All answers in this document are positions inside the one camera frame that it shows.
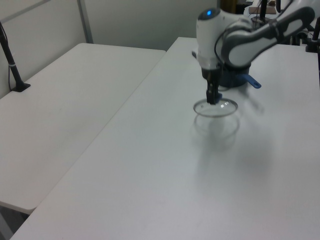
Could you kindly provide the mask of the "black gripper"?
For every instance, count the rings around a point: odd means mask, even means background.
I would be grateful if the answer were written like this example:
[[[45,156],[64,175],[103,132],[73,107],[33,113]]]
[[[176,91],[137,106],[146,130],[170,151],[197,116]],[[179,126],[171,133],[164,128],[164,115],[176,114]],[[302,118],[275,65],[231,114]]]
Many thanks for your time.
[[[206,101],[208,104],[217,104],[220,101],[219,84],[223,75],[220,66],[216,69],[201,68],[202,77],[207,81]]]

